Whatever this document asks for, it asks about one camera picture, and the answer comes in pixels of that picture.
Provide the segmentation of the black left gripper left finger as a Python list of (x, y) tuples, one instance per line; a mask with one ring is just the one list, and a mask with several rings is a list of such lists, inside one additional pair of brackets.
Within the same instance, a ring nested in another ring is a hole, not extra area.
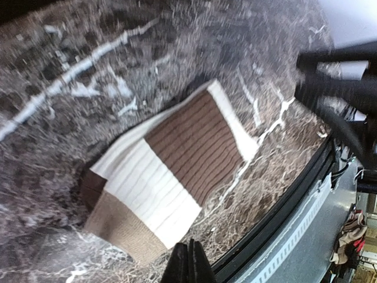
[(161, 283), (187, 283), (189, 281), (189, 254), (186, 244), (177, 243), (168, 260)]

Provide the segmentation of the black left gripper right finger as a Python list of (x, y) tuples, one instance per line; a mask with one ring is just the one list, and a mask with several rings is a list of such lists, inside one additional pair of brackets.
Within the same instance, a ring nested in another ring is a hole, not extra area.
[(216, 283), (216, 277), (199, 241), (190, 239), (188, 245), (189, 283)]

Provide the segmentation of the beige brown block sock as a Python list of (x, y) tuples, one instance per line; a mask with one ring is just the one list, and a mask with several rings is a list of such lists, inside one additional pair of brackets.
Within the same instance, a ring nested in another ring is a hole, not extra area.
[(258, 144), (217, 80), (121, 135), (85, 175), (85, 229), (148, 264), (182, 240)]

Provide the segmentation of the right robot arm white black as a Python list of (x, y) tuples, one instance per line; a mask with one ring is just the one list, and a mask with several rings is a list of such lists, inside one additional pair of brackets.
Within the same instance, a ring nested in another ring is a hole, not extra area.
[[(360, 80), (338, 79), (321, 74), (323, 62), (366, 61), (368, 66)], [(305, 79), (297, 84), (295, 98), (320, 117), (335, 137), (348, 146), (361, 164), (376, 169), (376, 42), (370, 41), (340, 49), (302, 51), (297, 68)], [(337, 115), (326, 103), (338, 98), (365, 114), (364, 122), (351, 122)]]

